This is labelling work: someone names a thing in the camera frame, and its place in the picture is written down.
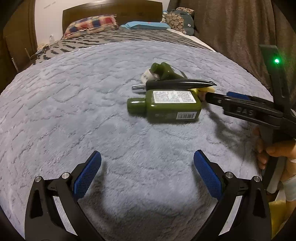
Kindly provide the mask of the person's right hand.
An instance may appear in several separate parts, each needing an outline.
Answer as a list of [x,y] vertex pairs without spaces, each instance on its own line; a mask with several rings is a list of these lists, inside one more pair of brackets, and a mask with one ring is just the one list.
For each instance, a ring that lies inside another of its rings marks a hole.
[[295,140],[282,141],[274,144],[266,144],[262,137],[259,127],[254,129],[256,140],[256,151],[258,166],[265,170],[270,157],[287,157],[295,160]]

